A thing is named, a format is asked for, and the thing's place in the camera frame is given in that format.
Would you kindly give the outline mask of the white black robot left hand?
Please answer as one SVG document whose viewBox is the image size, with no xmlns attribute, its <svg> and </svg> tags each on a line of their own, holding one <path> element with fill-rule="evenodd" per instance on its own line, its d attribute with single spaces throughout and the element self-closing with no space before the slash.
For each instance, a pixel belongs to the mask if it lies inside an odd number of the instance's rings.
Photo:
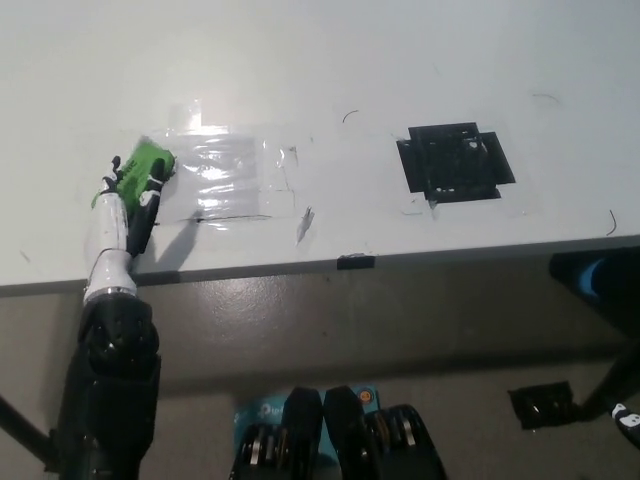
<svg viewBox="0 0 640 480">
<path fill-rule="evenodd" d="M 125 201 L 118 192 L 123 179 L 122 160 L 116 156 L 108 173 L 102 177 L 91 209 L 85 240 L 87 283 L 84 304 L 102 296 L 137 295 L 131 263 L 146 249 L 155 224 L 167 179 L 165 160 L 157 158 L 150 164 L 132 220 L 128 219 Z"/>
</svg>

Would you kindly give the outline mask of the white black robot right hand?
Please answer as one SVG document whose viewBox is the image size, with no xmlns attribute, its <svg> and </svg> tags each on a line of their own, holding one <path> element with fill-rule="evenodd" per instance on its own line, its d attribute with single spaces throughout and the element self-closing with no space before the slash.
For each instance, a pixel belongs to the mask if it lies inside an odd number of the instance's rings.
<svg viewBox="0 0 640 480">
<path fill-rule="evenodd" d="M 617 428 L 628 438 L 638 440 L 640 416 L 622 403 L 616 403 L 610 413 Z"/>
</svg>

